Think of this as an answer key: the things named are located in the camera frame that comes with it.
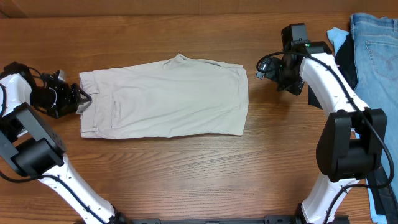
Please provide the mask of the beige khaki shorts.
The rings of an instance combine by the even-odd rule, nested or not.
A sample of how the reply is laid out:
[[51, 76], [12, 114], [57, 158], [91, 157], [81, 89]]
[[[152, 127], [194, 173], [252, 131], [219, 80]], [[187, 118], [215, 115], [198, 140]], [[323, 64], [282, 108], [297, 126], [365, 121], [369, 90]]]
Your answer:
[[240, 136], [249, 106], [242, 65], [182, 54], [159, 62], [80, 73], [91, 96], [81, 111], [84, 138]]

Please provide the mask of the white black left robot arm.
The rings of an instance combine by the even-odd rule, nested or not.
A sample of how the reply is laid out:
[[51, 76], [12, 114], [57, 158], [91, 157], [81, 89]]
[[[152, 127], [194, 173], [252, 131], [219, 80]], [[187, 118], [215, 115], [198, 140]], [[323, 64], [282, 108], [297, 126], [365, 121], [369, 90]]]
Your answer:
[[60, 136], [40, 117], [77, 113], [91, 101], [78, 84], [69, 85], [62, 70], [40, 73], [12, 62], [1, 72], [1, 157], [20, 176], [13, 183], [38, 180], [61, 196], [85, 223], [130, 223], [99, 196], [69, 161]]

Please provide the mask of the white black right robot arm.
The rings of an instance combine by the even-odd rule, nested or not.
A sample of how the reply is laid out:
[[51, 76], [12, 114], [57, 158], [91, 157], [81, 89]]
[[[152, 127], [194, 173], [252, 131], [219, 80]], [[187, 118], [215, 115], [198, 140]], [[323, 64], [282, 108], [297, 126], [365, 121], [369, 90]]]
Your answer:
[[327, 121], [316, 148], [320, 175], [310, 195], [294, 215], [267, 215], [264, 223], [349, 223], [335, 212], [352, 188], [376, 170], [383, 153], [387, 117], [371, 109], [349, 86], [329, 46], [308, 39], [305, 24], [281, 31], [283, 50], [261, 58], [256, 76], [277, 83], [278, 91], [299, 95], [304, 84], [312, 90]]

